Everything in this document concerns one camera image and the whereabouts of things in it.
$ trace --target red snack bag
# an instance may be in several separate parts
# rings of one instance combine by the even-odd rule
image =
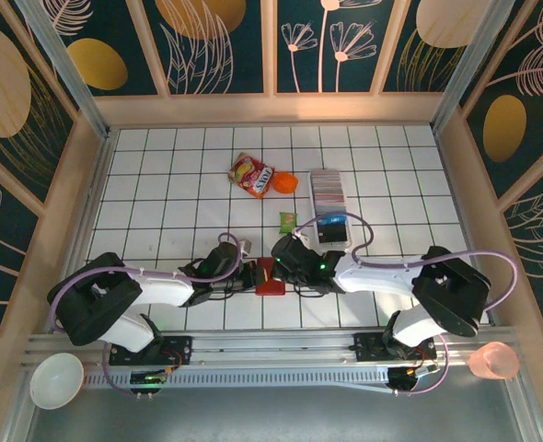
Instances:
[[[273,168],[241,152],[228,171],[228,178],[256,198],[263,198],[272,184]]]

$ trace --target translucent pink cup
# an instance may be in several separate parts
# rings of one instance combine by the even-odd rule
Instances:
[[[519,371],[519,358],[505,343],[487,343],[470,356],[468,366],[479,378],[512,379]]]

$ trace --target black mounting plate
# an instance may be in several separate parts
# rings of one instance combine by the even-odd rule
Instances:
[[[131,353],[124,347],[113,345],[110,352],[111,366],[176,366],[181,355],[183,366],[190,364],[191,336],[163,336],[158,350],[147,347],[139,353]]]
[[[353,336],[353,345],[349,349],[355,352],[357,362],[387,362],[399,361],[399,357],[390,354],[382,342],[384,333],[381,331],[356,333]],[[427,358],[436,359],[437,352],[433,339],[429,338],[419,344],[419,347],[425,352]],[[407,361],[414,362],[421,360],[423,355],[418,350],[413,349],[407,357]]]

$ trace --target orange ball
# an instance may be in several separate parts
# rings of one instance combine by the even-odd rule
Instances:
[[[298,178],[288,172],[278,172],[273,176],[271,185],[279,193],[292,193],[298,186]]]

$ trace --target small green packet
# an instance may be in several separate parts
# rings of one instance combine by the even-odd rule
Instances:
[[[296,228],[297,214],[280,212],[280,233],[291,233]]]

